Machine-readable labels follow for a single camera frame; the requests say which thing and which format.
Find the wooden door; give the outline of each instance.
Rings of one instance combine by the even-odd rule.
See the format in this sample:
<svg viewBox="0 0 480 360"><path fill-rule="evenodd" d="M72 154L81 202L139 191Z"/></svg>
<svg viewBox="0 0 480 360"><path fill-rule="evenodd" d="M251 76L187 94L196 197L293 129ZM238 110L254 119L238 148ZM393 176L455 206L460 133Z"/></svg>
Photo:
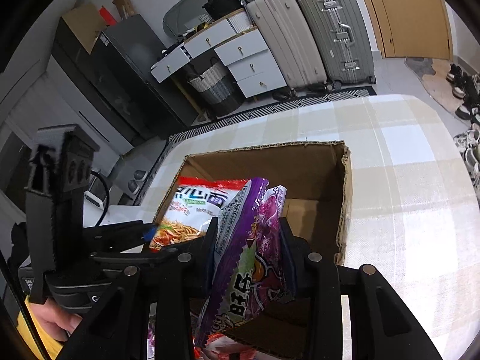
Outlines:
<svg viewBox="0 0 480 360"><path fill-rule="evenodd" d="M385 57L452 59L443 0L366 0Z"/></svg>

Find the checkered tablecloth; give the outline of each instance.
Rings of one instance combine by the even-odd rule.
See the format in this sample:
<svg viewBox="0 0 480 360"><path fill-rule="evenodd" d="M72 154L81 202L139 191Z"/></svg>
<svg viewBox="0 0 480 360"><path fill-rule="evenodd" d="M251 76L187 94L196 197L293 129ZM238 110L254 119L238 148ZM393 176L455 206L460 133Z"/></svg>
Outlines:
<svg viewBox="0 0 480 360"><path fill-rule="evenodd" d="M480 327L479 206L447 129L414 97L312 105L187 139L159 168L137 218L153 219L186 155L303 140L344 140L351 151L345 265L375 265L442 357L457 360Z"/></svg>

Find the gray suitcase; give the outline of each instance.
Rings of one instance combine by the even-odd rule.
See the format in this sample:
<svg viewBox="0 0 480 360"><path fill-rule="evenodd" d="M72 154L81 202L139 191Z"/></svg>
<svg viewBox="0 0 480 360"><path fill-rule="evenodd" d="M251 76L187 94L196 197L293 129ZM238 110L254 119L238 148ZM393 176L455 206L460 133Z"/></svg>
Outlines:
<svg viewBox="0 0 480 360"><path fill-rule="evenodd" d="M376 83L374 58L357 0L298 0L334 88Z"/></svg>
<svg viewBox="0 0 480 360"><path fill-rule="evenodd" d="M255 0L247 4L247 11L288 86L326 83L322 58L296 0Z"/></svg>

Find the laundry basket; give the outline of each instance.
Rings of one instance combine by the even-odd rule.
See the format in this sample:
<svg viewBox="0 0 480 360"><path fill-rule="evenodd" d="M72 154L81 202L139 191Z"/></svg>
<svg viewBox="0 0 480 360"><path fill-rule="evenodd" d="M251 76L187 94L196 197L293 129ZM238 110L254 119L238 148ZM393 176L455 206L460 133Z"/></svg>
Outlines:
<svg viewBox="0 0 480 360"><path fill-rule="evenodd" d="M202 95L217 116L233 112L245 99L233 86L228 70L221 62L215 63L200 76L190 78L188 83Z"/></svg>

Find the brown cardboard on refrigerator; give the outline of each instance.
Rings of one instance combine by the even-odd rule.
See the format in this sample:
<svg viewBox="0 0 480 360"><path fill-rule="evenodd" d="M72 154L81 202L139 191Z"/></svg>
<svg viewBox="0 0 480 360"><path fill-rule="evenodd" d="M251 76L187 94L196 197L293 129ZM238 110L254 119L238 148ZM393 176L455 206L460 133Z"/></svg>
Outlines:
<svg viewBox="0 0 480 360"><path fill-rule="evenodd" d="M92 52L100 32L107 28L107 23L93 4L72 9L62 18L88 54Z"/></svg>
<svg viewBox="0 0 480 360"><path fill-rule="evenodd" d="M112 4L117 7L118 14L122 20L137 14L130 0L113 0Z"/></svg>
<svg viewBox="0 0 480 360"><path fill-rule="evenodd" d="M158 208L160 223L177 189L178 176L201 179L263 177L287 189L282 212L294 235L323 258L342 264L352 201L350 153L344 142L288 142L187 156ZM200 307L191 302L190 307ZM272 302L256 319L224 332L238 342L285 359L301 358L309 299Z"/></svg>

